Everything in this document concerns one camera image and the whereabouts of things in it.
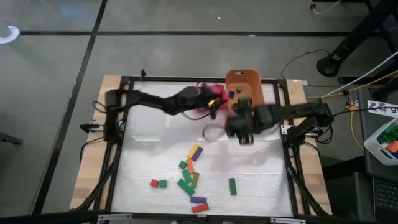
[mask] orange block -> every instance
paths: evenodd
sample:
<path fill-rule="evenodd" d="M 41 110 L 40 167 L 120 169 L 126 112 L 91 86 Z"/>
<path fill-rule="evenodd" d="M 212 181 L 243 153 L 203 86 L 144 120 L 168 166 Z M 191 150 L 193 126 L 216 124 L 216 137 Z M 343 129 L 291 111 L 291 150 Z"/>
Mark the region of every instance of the orange block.
<path fill-rule="evenodd" d="M 192 160 L 187 159 L 188 170 L 190 174 L 193 174 L 195 171 L 193 170 Z"/>

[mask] white cable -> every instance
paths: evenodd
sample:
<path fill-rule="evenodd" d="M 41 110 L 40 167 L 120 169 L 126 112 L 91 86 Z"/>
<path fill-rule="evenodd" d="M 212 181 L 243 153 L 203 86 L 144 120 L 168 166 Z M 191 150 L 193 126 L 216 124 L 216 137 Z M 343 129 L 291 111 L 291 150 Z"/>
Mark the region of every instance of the white cable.
<path fill-rule="evenodd" d="M 335 92 L 337 92 L 337 91 L 339 91 L 339 90 L 342 90 L 342 89 L 346 88 L 347 86 L 353 84 L 354 82 L 356 82 L 356 81 L 358 81 L 358 80 L 360 80 L 360 79 L 362 79 L 362 78 L 368 76 L 370 73 L 374 72 L 374 71 L 375 71 L 376 69 L 378 69 L 381 65 L 384 65 L 386 62 L 388 62 L 388 60 L 390 60 L 393 56 L 395 56 L 395 55 L 397 55 L 397 54 L 398 54 L 398 51 L 395 52 L 395 53 L 393 53 L 390 57 L 388 57 L 387 59 L 385 59 L 383 62 L 381 62 L 378 66 L 376 66 L 376 67 L 374 67 L 372 70 L 368 71 L 365 75 L 363 75 L 363 76 L 361 76 L 361 77 L 355 79 L 354 81 L 350 82 L 350 83 L 347 84 L 347 85 L 344 85 L 344 86 L 338 88 L 337 90 L 331 91 L 330 93 L 326 94 L 325 96 L 323 96 L 323 97 L 321 97 L 321 98 L 324 98 L 324 97 L 326 97 L 326 96 L 328 96 L 328 95 L 330 95 L 330 94 L 332 94 L 332 93 L 335 93 Z"/>

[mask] sticker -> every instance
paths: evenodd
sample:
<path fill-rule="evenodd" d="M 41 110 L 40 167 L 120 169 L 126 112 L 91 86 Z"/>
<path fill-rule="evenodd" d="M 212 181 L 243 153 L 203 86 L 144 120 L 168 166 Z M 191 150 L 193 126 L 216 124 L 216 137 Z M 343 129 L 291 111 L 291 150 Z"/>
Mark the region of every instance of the sticker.
<path fill-rule="evenodd" d="M 368 100 L 368 108 L 379 108 L 379 107 L 398 107 L 397 105 L 392 105 L 390 103 L 383 103 L 378 101 Z M 392 118 L 398 117 L 397 108 L 379 108 L 374 110 L 368 110 L 370 113 L 379 114 L 383 116 L 389 116 Z"/>

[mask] concrete floor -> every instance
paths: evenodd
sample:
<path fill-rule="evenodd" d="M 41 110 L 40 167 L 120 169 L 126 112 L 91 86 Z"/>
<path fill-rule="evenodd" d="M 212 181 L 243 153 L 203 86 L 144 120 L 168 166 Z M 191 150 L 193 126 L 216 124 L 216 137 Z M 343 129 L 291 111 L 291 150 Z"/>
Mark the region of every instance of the concrete floor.
<path fill-rule="evenodd" d="M 92 31 L 100 0 L 0 1 L 0 17 L 12 18 L 22 31 Z M 108 1 L 99 31 L 259 31 L 349 32 L 368 13 L 364 4 L 339 4 L 316 16 L 308 0 L 248 1 Z M 321 11 L 330 3 L 318 4 Z M 0 131 L 24 139 L 21 146 L 0 144 L 0 216 L 30 213 L 53 141 L 75 84 L 90 36 L 22 35 L 0 45 Z M 234 68 L 257 70 L 264 78 L 281 78 L 283 66 L 304 52 L 333 50 L 342 37 L 238 36 L 97 36 L 44 212 L 67 211 L 79 169 L 79 149 L 87 134 L 79 124 L 90 121 L 103 75 L 223 77 Z M 371 37 L 341 67 L 339 76 L 358 76 L 390 55 L 385 42 Z M 324 52 L 289 65 L 287 78 L 310 85 L 337 84 L 315 69 Z M 306 87 L 307 96 L 333 88 Z M 326 100 L 333 112 L 345 98 Z M 360 126 L 356 118 L 356 135 Z M 323 165 L 361 155 L 347 124 L 335 121 L 335 139 L 320 145 Z"/>

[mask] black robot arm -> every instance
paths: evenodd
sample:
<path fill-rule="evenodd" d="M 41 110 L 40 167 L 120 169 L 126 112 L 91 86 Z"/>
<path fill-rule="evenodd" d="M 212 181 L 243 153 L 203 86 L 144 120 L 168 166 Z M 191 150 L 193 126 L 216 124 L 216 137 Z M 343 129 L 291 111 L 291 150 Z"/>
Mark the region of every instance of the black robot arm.
<path fill-rule="evenodd" d="M 241 105 L 245 103 L 238 102 L 238 107 Z M 304 139 L 305 134 L 313 128 L 329 126 L 333 122 L 328 105 L 321 101 L 293 106 L 260 105 L 253 109 L 237 109 L 236 112 L 237 115 L 228 117 L 225 130 L 228 136 L 237 136 L 241 144 L 253 143 L 253 134 L 259 134 L 285 119 L 307 117 L 300 125 L 287 130 L 288 140 L 292 144 Z"/>
<path fill-rule="evenodd" d="M 129 101 L 121 106 L 122 95 Z M 143 105 L 157 108 L 169 115 L 176 115 L 187 110 L 208 108 L 212 119 L 216 118 L 216 110 L 224 103 L 221 94 L 213 93 L 205 84 L 201 87 L 189 86 L 174 96 L 162 98 L 139 90 L 110 90 L 105 93 L 106 120 L 104 124 L 104 140 L 115 142 L 120 139 L 118 114 L 132 106 Z"/>

